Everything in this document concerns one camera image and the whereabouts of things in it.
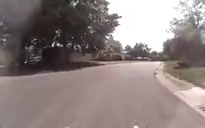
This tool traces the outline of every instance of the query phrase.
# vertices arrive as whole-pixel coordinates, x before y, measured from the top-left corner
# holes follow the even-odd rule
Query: sky
[[[173,37],[167,33],[169,22],[177,17],[174,7],[179,0],[108,0],[110,13],[122,18],[113,33],[114,39],[125,47],[136,42],[146,43],[152,50],[162,51],[163,42]]]

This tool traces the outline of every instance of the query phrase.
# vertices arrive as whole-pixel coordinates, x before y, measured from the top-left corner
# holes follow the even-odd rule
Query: foliage
[[[111,51],[113,51],[114,53],[121,53],[121,51],[123,50],[121,43],[119,41],[114,40],[112,36],[110,36],[110,38],[107,39],[106,47],[110,48]]]
[[[125,51],[130,51],[131,49],[132,49],[132,47],[130,45],[125,46]]]
[[[38,0],[31,5],[34,8],[28,8],[29,1],[20,1],[16,7],[10,6],[19,13],[5,6],[5,3],[12,5],[12,0],[0,1],[0,15],[5,16],[5,26],[11,35],[5,43],[10,52],[18,50],[12,55],[17,56],[14,59],[18,59],[20,64],[25,62],[30,49],[39,54],[48,47],[63,47],[66,59],[75,50],[97,52],[105,47],[107,37],[119,25],[120,16],[108,13],[109,3],[106,0]]]
[[[174,38],[164,42],[164,54],[191,63],[205,59],[205,0],[181,1],[177,10],[181,16],[170,23]]]
[[[145,43],[136,43],[134,48],[132,48],[128,54],[133,56],[134,58],[137,57],[148,57],[150,53],[150,48]]]

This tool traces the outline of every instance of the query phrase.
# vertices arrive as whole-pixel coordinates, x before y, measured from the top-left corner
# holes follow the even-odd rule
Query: road marking
[[[137,125],[134,125],[134,128],[140,128],[139,126],[137,126]]]

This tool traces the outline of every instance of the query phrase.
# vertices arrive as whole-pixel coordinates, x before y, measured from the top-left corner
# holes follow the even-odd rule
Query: grass median
[[[176,61],[165,62],[164,71],[180,79],[205,88],[205,67],[177,69]]]

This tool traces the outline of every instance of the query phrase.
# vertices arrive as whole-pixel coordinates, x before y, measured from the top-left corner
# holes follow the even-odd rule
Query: asphalt road
[[[0,78],[1,128],[205,128],[154,77],[159,63]]]

